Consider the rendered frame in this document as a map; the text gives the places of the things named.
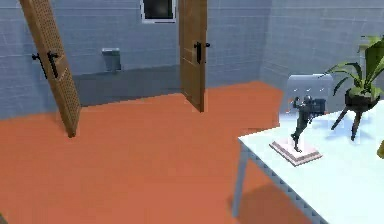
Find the brown panelled room door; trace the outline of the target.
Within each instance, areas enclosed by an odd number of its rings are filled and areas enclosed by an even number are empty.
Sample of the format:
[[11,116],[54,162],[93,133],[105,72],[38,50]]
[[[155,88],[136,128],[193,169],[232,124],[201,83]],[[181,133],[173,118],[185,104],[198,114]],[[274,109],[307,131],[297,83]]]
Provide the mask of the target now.
[[[207,1],[178,0],[181,93],[199,112],[204,111],[207,42]],[[202,44],[202,59],[196,61],[196,42]]]

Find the white framed dark window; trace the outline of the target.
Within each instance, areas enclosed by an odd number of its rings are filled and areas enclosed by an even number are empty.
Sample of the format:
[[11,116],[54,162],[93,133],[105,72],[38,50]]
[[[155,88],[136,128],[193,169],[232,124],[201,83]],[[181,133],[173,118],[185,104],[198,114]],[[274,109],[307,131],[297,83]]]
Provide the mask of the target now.
[[140,0],[143,23],[175,23],[176,0]]

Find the grey chair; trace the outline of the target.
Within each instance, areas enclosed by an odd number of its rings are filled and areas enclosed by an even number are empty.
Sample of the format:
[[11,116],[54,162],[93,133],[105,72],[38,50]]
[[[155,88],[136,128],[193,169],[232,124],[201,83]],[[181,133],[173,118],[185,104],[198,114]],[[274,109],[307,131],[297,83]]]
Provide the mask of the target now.
[[313,99],[327,100],[331,95],[333,77],[330,74],[294,74],[290,75],[283,93],[280,106],[281,114],[294,115],[296,109],[292,108],[295,97],[303,99],[310,95]]

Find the brown perforated room door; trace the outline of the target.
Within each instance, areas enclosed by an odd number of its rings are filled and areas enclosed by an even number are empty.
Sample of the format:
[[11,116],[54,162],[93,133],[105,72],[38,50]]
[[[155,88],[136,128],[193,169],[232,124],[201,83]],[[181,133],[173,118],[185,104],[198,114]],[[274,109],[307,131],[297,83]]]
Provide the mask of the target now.
[[[69,138],[76,136],[81,104],[64,46],[56,25],[50,0],[19,0],[37,53],[43,62],[50,89]],[[58,77],[55,78],[47,57],[52,51],[59,55],[55,60]]]

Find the white table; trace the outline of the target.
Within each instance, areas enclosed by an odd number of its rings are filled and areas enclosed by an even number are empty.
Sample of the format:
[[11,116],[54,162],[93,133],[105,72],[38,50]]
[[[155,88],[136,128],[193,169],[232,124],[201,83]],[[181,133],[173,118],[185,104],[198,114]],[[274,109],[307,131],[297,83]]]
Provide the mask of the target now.
[[316,118],[302,139],[322,157],[293,166],[270,144],[293,131],[296,122],[241,136],[240,159],[232,215],[242,197],[245,169],[253,161],[291,198],[312,224],[384,224],[384,159],[377,156],[384,141],[384,100],[363,114],[361,132],[350,139],[349,118],[331,130],[336,112]]

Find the green plant in black pot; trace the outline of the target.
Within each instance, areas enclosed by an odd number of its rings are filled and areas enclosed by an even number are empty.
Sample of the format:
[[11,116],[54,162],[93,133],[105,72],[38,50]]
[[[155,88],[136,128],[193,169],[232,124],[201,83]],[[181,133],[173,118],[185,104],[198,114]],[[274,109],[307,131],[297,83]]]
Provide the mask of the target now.
[[381,98],[383,90],[375,84],[376,79],[384,72],[384,35],[365,36],[367,43],[359,45],[358,52],[365,55],[365,70],[358,62],[341,62],[333,65],[322,76],[334,73],[345,73],[334,87],[336,94],[342,84],[351,78],[353,86],[346,90],[344,96],[345,107],[331,126],[334,130],[348,111],[355,113],[351,127],[351,140],[354,141],[364,112],[373,109]]

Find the grey wall box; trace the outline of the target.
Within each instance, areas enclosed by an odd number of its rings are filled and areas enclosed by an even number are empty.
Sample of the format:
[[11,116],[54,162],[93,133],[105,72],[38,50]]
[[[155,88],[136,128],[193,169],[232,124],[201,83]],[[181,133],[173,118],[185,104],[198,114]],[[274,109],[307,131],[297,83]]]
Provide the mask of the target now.
[[107,71],[116,72],[121,70],[121,58],[119,48],[103,48],[102,55],[105,61]]

